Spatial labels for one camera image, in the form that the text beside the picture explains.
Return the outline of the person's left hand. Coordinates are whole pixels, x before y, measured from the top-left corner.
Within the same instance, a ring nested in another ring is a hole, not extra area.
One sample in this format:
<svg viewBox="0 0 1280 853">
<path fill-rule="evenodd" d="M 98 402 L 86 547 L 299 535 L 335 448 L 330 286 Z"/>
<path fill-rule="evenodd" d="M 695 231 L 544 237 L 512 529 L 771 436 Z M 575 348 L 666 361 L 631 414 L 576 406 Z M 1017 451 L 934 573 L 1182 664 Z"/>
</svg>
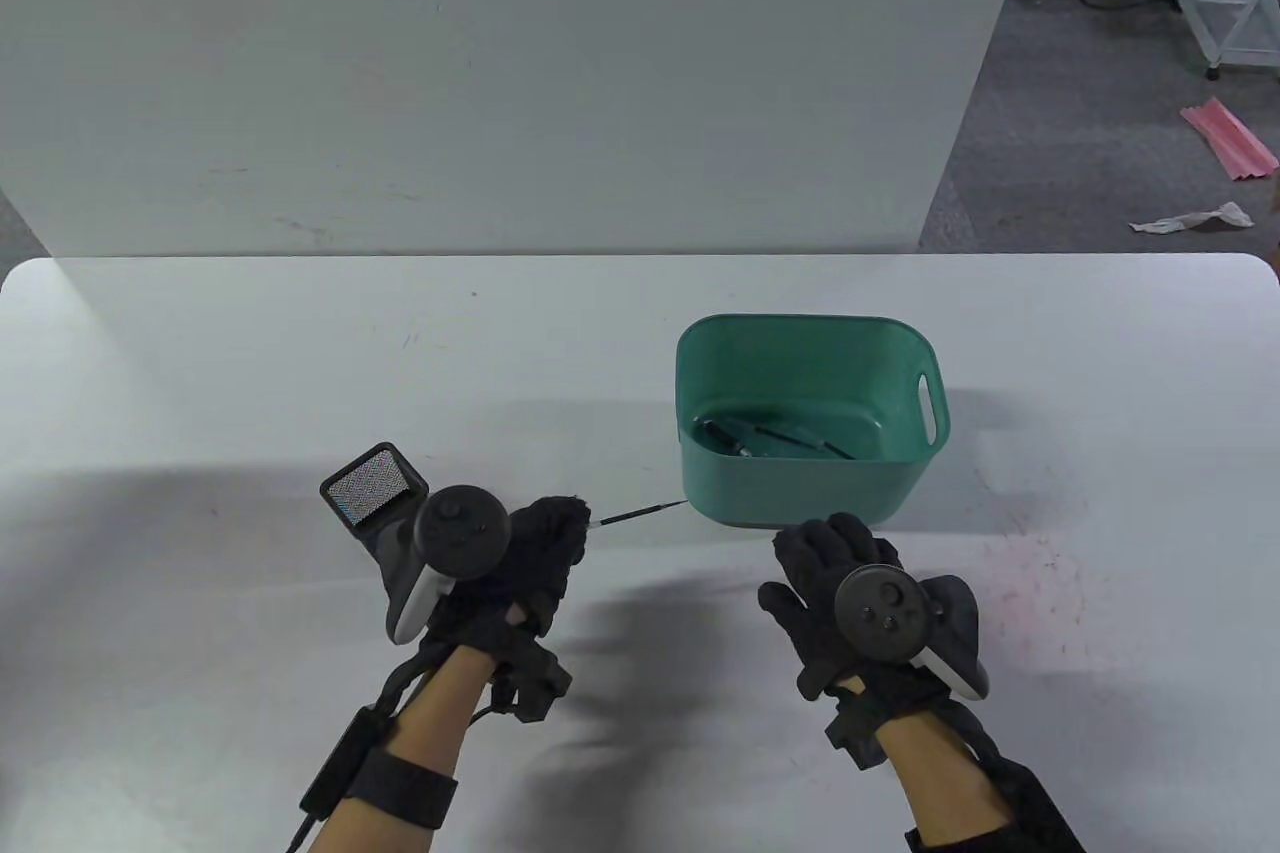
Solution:
<svg viewBox="0 0 1280 853">
<path fill-rule="evenodd" d="M 556 657 L 541 647 L 581 562 L 591 510 L 573 496 L 548 496 L 511 515 L 509 546 L 483 578 L 462 580 L 436 606 L 422 647 L 470 648 L 495 661 L 516 683 L 566 684 Z"/>
</svg>

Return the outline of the person's right hand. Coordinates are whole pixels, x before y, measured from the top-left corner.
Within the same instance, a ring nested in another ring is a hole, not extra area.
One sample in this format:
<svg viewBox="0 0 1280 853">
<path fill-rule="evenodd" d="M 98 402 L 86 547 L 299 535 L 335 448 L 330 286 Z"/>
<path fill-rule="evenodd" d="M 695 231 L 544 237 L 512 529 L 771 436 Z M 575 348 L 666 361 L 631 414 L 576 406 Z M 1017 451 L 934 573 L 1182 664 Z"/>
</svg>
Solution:
<svg viewBox="0 0 1280 853">
<path fill-rule="evenodd" d="M 887 539 L 850 514 L 786 526 L 773 538 L 785 581 L 768 581 L 759 605 L 801 660 L 805 699 L 836 699 L 826 735 L 861 768 L 884 762 L 878 731 L 896 719 L 933 713 L 983 766 L 995 743 L 968 708 L 989 694 L 980 662 L 979 610 L 955 575 L 913 578 Z"/>
</svg>

